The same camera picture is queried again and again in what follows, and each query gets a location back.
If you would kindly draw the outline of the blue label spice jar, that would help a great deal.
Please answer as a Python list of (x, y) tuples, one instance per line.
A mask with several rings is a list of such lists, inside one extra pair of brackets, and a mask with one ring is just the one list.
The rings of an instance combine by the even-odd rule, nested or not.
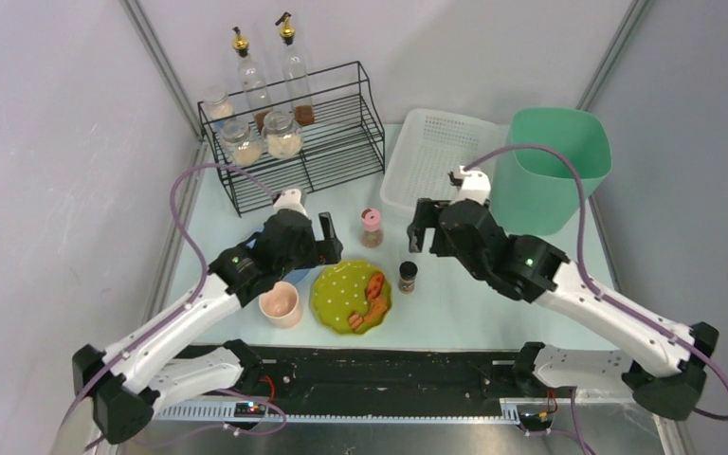
[(228, 92), (218, 85), (211, 85), (204, 90), (202, 102), (203, 110), (216, 131), (221, 130), (235, 114)]

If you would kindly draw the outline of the oil bottle gold spout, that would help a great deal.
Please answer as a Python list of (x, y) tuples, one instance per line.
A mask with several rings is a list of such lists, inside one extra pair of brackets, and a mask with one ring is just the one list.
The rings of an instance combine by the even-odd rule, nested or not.
[(238, 57), (239, 81), (260, 133), (264, 128), (265, 117), (272, 110), (273, 102), (268, 93), (264, 72), (250, 53), (248, 39), (242, 34), (239, 27), (233, 27), (232, 30), (234, 36), (231, 45)]
[(284, 44), (282, 74), (294, 118), (300, 126), (308, 126), (315, 122), (315, 109), (306, 63), (295, 44), (296, 29), (291, 17), (286, 11), (275, 23)]

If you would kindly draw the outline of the glass jar clamp lid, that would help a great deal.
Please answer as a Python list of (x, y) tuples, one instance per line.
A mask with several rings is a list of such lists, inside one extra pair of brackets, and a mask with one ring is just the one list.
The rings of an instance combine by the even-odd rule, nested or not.
[(277, 159), (288, 159), (303, 148), (299, 124), (289, 112), (272, 110), (264, 117), (262, 129), (268, 152)]

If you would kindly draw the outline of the green dotted plate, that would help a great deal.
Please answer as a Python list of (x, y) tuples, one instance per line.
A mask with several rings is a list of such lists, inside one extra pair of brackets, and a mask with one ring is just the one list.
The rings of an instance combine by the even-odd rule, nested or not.
[(348, 317), (353, 311), (367, 311), (365, 290), (371, 275), (384, 271), (364, 260), (345, 260), (339, 264), (326, 267), (312, 285), (310, 306), (318, 322), (343, 336), (363, 336), (373, 328), (381, 325), (392, 309), (392, 286), (386, 278), (383, 295), (388, 301), (388, 311), (375, 323), (364, 324), (353, 331), (348, 325)]

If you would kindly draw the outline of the small black lid spice jar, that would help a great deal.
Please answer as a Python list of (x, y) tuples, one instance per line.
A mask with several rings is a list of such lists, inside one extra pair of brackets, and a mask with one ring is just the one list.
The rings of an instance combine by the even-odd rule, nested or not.
[(404, 261), (399, 265), (398, 289), (404, 294), (411, 294), (415, 289), (418, 266), (411, 261)]

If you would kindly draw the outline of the glass jar beige powder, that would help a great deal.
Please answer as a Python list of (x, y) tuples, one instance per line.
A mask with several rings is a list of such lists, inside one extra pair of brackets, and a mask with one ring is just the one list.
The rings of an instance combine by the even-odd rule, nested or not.
[(264, 152), (264, 145), (257, 134), (244, 121), (232, 118), (224, 122), (219, 140), (228, 160), (237, 167), (255, 163)]

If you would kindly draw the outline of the pink lid spice bottle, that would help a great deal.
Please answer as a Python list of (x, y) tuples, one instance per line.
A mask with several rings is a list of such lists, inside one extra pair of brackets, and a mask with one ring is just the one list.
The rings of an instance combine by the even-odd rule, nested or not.
[(375, 248), (382, 244), (384, 231), (382, 228), (382, 215), (379, 210), (367, 208), (361, 213), (361, 244), (368, 248)]

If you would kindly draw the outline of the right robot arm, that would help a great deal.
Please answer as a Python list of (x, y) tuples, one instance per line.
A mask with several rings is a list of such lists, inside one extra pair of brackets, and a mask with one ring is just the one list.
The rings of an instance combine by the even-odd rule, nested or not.
[(409, 251), (459, 261), (476, 281), (509, 300), (557, 312), (589, 328), (610, 351), (566, 350), (527, 342), (512, 374), (534, 395), (546, 389), (628, 390), (635, 403), (663, 418), (684, 421), (696, 412), (718, 330), (699, 322), (668, 322), (590, 276), (559, 248), (531, 235), (507, 235), (484, 205), (421, 198), (407, 229)]

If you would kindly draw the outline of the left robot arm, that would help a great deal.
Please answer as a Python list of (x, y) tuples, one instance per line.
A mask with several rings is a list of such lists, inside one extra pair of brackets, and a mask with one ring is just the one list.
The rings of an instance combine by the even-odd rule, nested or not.
[(125, 443), (161, 410), (248, 376), (256, 359), (242, 341), (195, 359), (174, 358), (289, 273), (339, 263), (343, 244), (333, 218), (322, 212), (318, 220), (321, 239), (305, 209), (276, 209), (261, 230), (202, 263), (196, 285), (175, 304), (104, 349), (86, 344), (73, 354), (75, 400), (92, 400), (102, 440)]

